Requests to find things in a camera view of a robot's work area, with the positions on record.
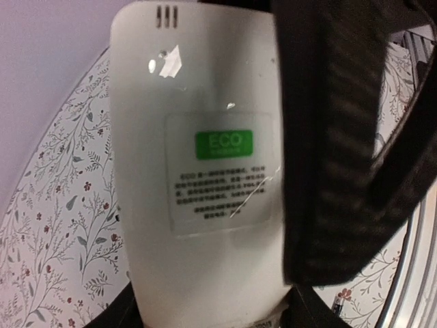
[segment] sticker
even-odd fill
[[[166,121],[168,202],[177,235],[251,226],[271,216],[279,166],[267,114],[173,114]]]

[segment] gray leaf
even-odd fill
[[[33,287],[29,282],[29,292],[30,292],[30,296],[33,296]]]
[[[98,237],[98,238],[96,239],[96,244],[101,244],[101,243],[104,243],[105,241],[107,241],[106,238]]]
[[[114,217],[115,211],[113,211],[110,215],[108,215],[107,217],[107,221],[112,220],[112,218]]]
[[[77,236],[77,240],[79,241],[79,244],[87,247],[87,241],[85,239],[83,239],[81,236]]]
[[[46,322],[45,317],[43,317],[43,315],[41,314],[41,312],[39,310],[35,310],[33,311],[34,314],[36,314],[36,316],[38,317],[38,319],[40,319],[43,323]]]
[[[77,195],[75,195],[66,205],[66,208],[68,210],[72,210],[73,206],[74,206],[74,202],[76,201]]]

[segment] floral pattern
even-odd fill
[[[413,87],[409,54],[389,47],[380,146]],[[0,328],[83,327],[128,283],[114,187],[109,52],[86,74],[35,151],[0,227]],[[344,320],[374,325],[401,249],[402,230],[354,279],[318,292],[345,300]]]
[[[413,92],[409,51],[389,44],[382,81],[376,154],[404,114]],[[340,317],[353,328],[375,327],[395,276],[405,233],[406,227],[403,227],[351,282],[316,288],[329,307],[335,296],[344,299]]]

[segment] leaf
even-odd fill
[[[43,323],[46,322],[45,317],[43,317],[43,315],[41,314],[41,312],[40,312],[38,309],[36,309],[35,311],[33,311],[33,313],[36,314],[36,316],[38,317],[38,319],[40,319]]]
[[[108,215],[107,217],[107,221],[112,220],[112,218],[114,217],[115,211],[113,211],[110,215]]]
[[[74,202],[76,201],[77,195],[75,195],[67,204],[66,204],[66,208],[68,210],[72,210],[73,206],[74,206]]]
[[[29,292],[30,292],[30,296],[33,296],[33,287],[30,282],[29,282]]]
[[[409,84],[409,85],[414,85],[414,82],[411,80],[407,80],[407,79],[403,79],[405,83]]]
[[[79,241],[79,244],[87,247],[87,241],[85,239],[83,239],[81,236],[77,236],[77,240]]]
[[[96,244],[101,244],[101,243],[104,243],[105,241],[107,241],[106,238],[98,237],[98,238],[96,239]]]

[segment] floral fabric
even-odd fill
[[[381,142],[412,94],[408,52],[392,45],[387,61]],[[114,188],[108,71],[107,51],[62,106],[10,200],[0,227],[0,328],[83,327],[128,283]],[[353,282],[320,290],[329,306],[333,295],[345,298],[342,316],[352,326],[375,323],[402,236]]]

